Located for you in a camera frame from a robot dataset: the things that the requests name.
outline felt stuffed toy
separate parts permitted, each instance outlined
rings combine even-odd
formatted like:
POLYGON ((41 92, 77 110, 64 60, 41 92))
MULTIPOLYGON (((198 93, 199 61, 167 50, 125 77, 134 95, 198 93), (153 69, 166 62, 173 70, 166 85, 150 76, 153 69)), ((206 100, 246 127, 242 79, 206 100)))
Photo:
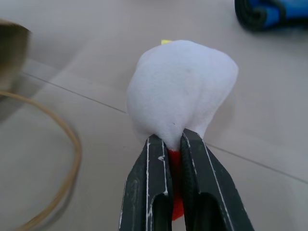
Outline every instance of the felt stuffed toy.
POLYGON ((139 59, 127 90, 127 110, 142 143, 155 134, 168 148, 174 220, 183 215, 182 133, 187 128, 204 137, 237 75, 238 67, 228 55, 185 40, 154 47, 139 59))

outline cable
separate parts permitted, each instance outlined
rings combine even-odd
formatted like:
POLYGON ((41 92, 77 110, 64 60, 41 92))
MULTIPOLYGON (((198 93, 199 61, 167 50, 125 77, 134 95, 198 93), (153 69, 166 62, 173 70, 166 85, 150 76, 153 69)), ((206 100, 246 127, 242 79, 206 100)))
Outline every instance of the cable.
POLYGON ((67 174, 66 179, 64 180, 62 186, 58 190, 58 192, 55 195, 55 197, 53 198, 53 200, 38 215, 36 215, 30 221, 28 221, 27 223, 25 223, 24 225, 22 225, 22 226, 20 226, 19 228, 16 229, 17 231, 27 231, 27 230, 37 226, 39 223, 41 223, 57 207, 57 205, 64 198, 66 192, 73 185, 74 180, 75 180, 75 178, 78 174, 78 170, 79 170, 80 163, 81 163, 81 143, 80 143, 79 139, 76 137, 76 135, 73 133, 73 131, 69 128, 69 126, 62 119, 60 119, 60 117, 58 117, 55 113, 53 113, 52 111, 50 111, 46 107, 40 105, 36 101, 25 98, 25 97, 20 96, 20 95, 16 95, 16 94, 4 92, 4 91, 0 91, 0 95, 26 102, 26 103, 33 105, 36 108, 40 109, 41 111, 43 111, 47 115, 49 115, 64 130, 64 132, 68 135, 68 137, 73 142, 73 144, 75 146, 75 150, 76 150, 76 155, 75 155, 75 159, 74 159, 74 162, 73 162, 73 166, 72 166, 71 170, 69 171, 69 173, 67 174))

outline red felt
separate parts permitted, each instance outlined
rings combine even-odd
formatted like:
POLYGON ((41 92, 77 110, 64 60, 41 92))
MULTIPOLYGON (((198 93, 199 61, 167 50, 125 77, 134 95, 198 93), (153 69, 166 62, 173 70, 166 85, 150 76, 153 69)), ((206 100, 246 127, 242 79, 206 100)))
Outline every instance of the red felt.
POLYGON ((180 194, 180 183, 182 178, 181 154, 177 151, 168 150, 168 157, 174 197, 172 220, 176 220, 184 215, 183 200, 180 194))

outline tile floor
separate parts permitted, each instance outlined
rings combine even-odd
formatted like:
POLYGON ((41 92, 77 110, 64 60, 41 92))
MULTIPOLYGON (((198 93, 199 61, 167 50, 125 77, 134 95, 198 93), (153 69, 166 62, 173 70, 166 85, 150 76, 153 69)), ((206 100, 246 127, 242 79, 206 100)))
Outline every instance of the tile floor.
MULTIPOLYGON (((84 158, 71 202, 38 230, 116 230, 124 181, 140 153, 125 114, 139 56, 162 39, 189 39, 230 55, 238 82, 205 141, 233 176, 256 231, 306 231, 308 34, 251 34, 232 0, 3 0, 0 17, 32 32, 18 92, 78 132, 84 158)), ((72 160, 46 116, 0 103, 0 230, 53 196, 72 160)), ((174 223, 183 231, 183 220, 174 223)))

